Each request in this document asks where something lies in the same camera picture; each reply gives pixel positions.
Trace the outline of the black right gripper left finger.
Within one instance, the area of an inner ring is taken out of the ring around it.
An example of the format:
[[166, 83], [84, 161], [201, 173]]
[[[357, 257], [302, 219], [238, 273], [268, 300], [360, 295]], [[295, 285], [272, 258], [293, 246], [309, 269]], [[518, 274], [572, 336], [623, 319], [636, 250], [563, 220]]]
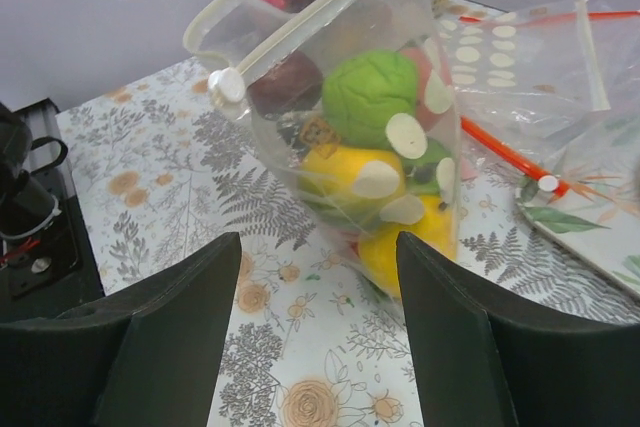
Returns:
[[229, 232], [115, 294], [1, 326], [5, 426], [203, 426], [241, 240]]

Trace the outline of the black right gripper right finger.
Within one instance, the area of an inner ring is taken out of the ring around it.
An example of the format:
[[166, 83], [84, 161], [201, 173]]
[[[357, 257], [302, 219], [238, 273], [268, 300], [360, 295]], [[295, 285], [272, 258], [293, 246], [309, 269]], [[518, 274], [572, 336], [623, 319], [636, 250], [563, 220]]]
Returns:
[[401, 301], [428, 426], [635, 426], [639, 328], [566, 314], [397, 239]]

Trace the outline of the dotted zip top bag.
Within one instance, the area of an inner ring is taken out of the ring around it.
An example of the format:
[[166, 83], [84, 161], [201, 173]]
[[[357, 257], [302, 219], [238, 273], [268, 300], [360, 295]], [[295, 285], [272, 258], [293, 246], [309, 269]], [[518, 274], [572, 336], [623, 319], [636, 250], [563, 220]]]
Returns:
[[460, 126], [430, 0], [213, 0], [183, 44], [211, 102], [391, 298], [408, 232], [456, 255]]

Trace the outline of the dark purple plum toy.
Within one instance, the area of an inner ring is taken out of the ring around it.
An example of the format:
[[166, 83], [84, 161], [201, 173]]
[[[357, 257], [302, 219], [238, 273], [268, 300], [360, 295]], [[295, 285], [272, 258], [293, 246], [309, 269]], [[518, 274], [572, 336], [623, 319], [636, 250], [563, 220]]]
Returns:
[[304, 53], [291, 53], [247, 89], [255, 111], [271, 118], [309, 111], [320, 100], [324, 76]]

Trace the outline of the pink peach toy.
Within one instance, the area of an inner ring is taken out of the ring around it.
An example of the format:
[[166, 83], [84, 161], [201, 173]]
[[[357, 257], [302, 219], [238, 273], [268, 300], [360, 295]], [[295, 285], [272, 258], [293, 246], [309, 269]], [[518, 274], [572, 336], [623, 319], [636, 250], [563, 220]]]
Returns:
[[439, 49], [406, 47], [400, 51], [409, 58], [418, 72], [415, 117], [425, 130], [433, 128], [453, 105], [450, 75], [442, 73]]

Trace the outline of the yellow lemon toy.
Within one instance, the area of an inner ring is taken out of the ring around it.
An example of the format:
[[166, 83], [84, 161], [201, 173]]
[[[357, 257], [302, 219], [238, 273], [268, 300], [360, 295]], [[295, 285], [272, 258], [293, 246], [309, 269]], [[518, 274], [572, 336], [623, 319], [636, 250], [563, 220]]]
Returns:
[[336, 240], [348, 245], [365, 275], [398, 299], [396, 239], [406, 231], [454, 260], [456, 163], [438, 142], [407, 160], [386, 150], [339, 146], [328, 158], [310, 151], [297, 179], [302, 201]]

